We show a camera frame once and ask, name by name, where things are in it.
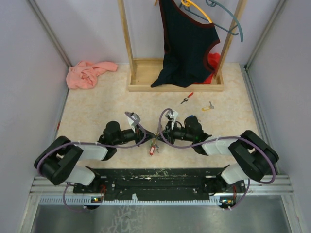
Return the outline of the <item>wooden clothes rack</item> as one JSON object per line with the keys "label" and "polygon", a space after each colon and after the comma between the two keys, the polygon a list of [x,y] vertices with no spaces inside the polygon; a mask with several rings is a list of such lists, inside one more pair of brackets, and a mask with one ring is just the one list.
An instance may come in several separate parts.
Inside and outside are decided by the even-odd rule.
{"label": "wooden clothes rack", "polygon": [[125,5],[118,1],[130,74],[128,90],[132,92],[221,92],[224,90],[222,67],[233,37],[244,40],[240,19],[246,1],[237,3],[231,12],[215,0],[207,0],[209,7],[220,7],[232,18],[216,65],[211,51],[220,43],[219,25],[214,23],[191,0],[157,0],[163,26],[163,58],[134,58],[128,29]]}

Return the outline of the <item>key with red tag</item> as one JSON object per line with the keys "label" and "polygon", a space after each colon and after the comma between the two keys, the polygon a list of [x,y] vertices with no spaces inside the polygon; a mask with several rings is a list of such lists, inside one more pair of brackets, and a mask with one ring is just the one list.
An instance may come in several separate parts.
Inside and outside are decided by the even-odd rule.
{"label": "key with red tag", "polygon": [[156,147],[155,147],[154,145],[152,145],[152,146],[150,147],[150,150],[149,150],[149,155],[150,155],[150,156],[153,156],[155,150],[156,150]]}

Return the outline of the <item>red cloth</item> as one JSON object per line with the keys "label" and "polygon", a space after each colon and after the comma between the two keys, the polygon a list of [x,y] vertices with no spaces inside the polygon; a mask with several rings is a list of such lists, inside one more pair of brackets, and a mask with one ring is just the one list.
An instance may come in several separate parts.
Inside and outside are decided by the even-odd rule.
{"label": "red cloth", "polygon": [[[220,60],[220,54],[219,53],[209,53],[207,55],[207,61],[213,67],[213,69],[217,68],[219,60]],[[202,85],[211,84],[212,78],[213,78],[213,74],[211,73],[203,82],[201,82],[201,83],[195,82],[193,84],[196,84],[196,85],[199,85],[199,84],[202,84]]]}

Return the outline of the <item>large keyring with rings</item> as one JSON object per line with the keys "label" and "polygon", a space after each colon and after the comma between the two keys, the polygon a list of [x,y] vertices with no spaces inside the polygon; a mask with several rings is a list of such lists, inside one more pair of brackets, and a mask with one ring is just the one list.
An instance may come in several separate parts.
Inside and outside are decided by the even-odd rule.
{"label": "large keyring with rings", "polygon": [[150,142],[150,147],[151,147],[152,145],[155,146],[155,152],[159,152],[159,145],[157,144],[157,141],[158,141],[159,136],[160,136],[160,133],[159,133],[159,132],[156,132],[156,133],[153,135],[153,137],[152,137],[152,139],[151,139],[151,142]]}

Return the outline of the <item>key with yellow tag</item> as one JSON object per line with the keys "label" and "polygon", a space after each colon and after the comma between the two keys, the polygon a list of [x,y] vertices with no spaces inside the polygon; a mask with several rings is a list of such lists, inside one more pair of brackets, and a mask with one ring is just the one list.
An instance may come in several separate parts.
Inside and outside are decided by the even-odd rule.
{"label": "key with yellow tag", "polygon": [[209,111],[209,110],[212,110],[214,109],[214,106],[211,102],[209,102],[209,105],[207,107],[203,107],[201,110],[202,111]]}

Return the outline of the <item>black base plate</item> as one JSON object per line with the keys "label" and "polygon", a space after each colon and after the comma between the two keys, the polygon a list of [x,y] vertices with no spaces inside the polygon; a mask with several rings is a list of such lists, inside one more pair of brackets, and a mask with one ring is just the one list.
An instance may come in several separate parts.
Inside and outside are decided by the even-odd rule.
{"label": "black base plate", "polygon": [[203,201],[217,193],[242,194],[244,181],[227,185],[222,168],[105,168],[95,169],[88,185],[75,184],[75,194],[103,194],[106,201]]}

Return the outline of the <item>yellow hanger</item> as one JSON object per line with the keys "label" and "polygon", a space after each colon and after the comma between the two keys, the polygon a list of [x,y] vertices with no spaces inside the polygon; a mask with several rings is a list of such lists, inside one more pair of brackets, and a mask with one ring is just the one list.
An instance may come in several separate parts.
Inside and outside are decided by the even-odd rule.
{"label": "yellow hanger", "polygon": [[177,6],[174,0],[156,0],[154,5],[156,5],[157,2],[159,2],[160,8],[162,8],[165,3],[170,2],[171,5],[173,6],[173,9],[176,11],[177,14],[179,14],[182,18],[186,19],[187,21],[191,22],[194,25],[197,25],[203,28],[207,28],[209,26],[214,25],[214,23],[212,22],[210,17],[205,13],[205,11],[202,8],[200,8],[196,3],[194,3],[192,0],[181,0],[180,3],[182,6],[186,6],[186,7],[194,6],[197,10],[201,12],[201,14],[203,15],[203,19],[206,19],[208,21],[208,24],[203,24],[191,18],[189,15],[187,15],[185,12],[179,9],[179,7]]}

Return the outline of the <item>grey-blue hanger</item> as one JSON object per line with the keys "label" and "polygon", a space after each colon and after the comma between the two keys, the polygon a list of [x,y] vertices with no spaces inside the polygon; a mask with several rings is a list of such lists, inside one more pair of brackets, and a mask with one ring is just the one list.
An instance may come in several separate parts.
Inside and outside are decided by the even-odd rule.
{"label": "grey-blue hanger", "polygon": [[[219,30],[223,30],[229,35],[236,36],[240,42],[244,41],[244,31],[239,19],[239,13],[242,13],[242,4],[246,3],[244,0],[237,0],[236,7],[227,6],[226,0],[193,0],[205,13],[210,17],[215,27]],[[203,15],[194,6],[186,7],[182,6],[180,0],[178,1],[178,7],[187,15],[199,20],[201,23],[207,23],[206,19],[203,19]]]}

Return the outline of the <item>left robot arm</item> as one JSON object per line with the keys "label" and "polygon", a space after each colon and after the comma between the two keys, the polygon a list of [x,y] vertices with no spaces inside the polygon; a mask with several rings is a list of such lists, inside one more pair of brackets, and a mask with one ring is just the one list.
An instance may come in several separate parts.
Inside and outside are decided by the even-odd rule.
{"label": "left robot arm", "polygon": [[78,166],[79,161],[107,161],[117,149],[130,149],[154,138],[154,134],[140,124],[133,123],[130,129],[121,130],[120,124],[110,121],[106,124],[98,142],[72,142],[65,136],[58,137],[34,162],[39,175],[52,184],[63,182],[79,183],[94,193],[101,187],[101,180],[88,166]]}

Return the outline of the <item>dark navy tank top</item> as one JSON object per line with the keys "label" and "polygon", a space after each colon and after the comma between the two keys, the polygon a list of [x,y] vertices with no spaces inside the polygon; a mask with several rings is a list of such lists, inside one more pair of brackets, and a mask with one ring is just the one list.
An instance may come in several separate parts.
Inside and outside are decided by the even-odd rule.
{"label": "dark navy tank top", "polygon": [[211,49],[220,43],[215,26],[203,28],[182,18],[170,2],[160,8],[163,34],[163,69],[151,88],[175,85],[186,88],[203,82],[213,67],[207,61]]}

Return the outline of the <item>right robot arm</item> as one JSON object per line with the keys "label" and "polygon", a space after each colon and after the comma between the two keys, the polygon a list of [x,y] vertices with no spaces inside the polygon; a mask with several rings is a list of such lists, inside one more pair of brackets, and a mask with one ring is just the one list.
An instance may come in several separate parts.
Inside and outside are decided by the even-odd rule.
{"label": "right robot arm", "polygon": [[272,184],[276,179],[278,154],[251,130],[240,136],[212,138],[204,132],[197,117],[189,116],[183,126],[169,119],[160,136],[163,142],[175,148],[193,148],[196,153],[206,156],[233,156],[236,163],[226,166],[218,175],[217,186],[223,192],[230,191],[234,183],[245,179],[261,184]]}

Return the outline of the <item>pink cloth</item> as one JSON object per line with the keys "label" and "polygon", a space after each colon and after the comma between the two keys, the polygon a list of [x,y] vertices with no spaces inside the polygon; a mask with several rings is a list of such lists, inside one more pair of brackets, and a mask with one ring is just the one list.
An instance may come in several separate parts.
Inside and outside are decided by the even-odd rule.
{"label": "pink cloth", "polygon": [[69,89],[93,89],[98,83],[98,76],[107,71],[115,72],[117,69],[118,65],[113,62],[80,61],[69,68],[66,83]]}

